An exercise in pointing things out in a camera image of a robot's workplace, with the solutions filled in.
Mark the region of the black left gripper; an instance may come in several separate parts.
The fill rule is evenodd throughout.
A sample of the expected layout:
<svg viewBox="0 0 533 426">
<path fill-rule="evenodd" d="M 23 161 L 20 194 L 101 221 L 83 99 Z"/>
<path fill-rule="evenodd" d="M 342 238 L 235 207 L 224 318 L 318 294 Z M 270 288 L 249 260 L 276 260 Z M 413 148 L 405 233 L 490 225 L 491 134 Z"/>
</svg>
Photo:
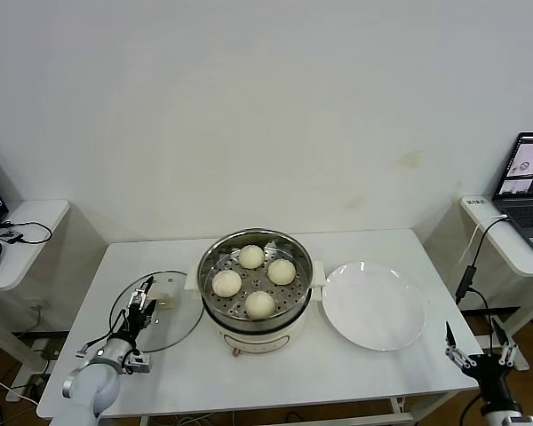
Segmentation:
<svg viewBox="0 0 533 426">
<path fill-rule="evenodd" d="M 153 316 L 157 301 L 151 300 L 147 306 L 147 294 L 152 288 L 155 281 L 153 275 L 149 276 L 138 288 L 136 288 L 130 298 L 130 307 L 128 308 L 127 321 L 125 324 L 124 335 L 129 340 L 136 340 L 139 333 L 148 327 L 150 318 Z"/>
</svg>

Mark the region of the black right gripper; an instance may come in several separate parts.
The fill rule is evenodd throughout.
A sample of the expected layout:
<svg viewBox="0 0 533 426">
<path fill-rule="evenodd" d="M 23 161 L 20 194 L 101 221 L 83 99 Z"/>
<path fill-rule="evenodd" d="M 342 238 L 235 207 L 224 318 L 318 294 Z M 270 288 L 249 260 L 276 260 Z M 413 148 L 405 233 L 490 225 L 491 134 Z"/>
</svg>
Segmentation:
<svg viewBox="0 0 533 426">
<path fill-rule="evenodd" d="M 457 347 L 449 322 L 445 322 L 447 344 L 445 355 L 465 374 L 472 377 L 479 385 L 483 400 L 482 413 L 503 411 L 522 412 L 521 406 L 513 399 L 506 377 L 511 371 L 515 357 L 515 344 L 510 342 L 500 323 L 491 319 L 493 335 L 499 343 L 500 356 L 497 360 L 488 354 L 466 355 Z"/>
</svg>

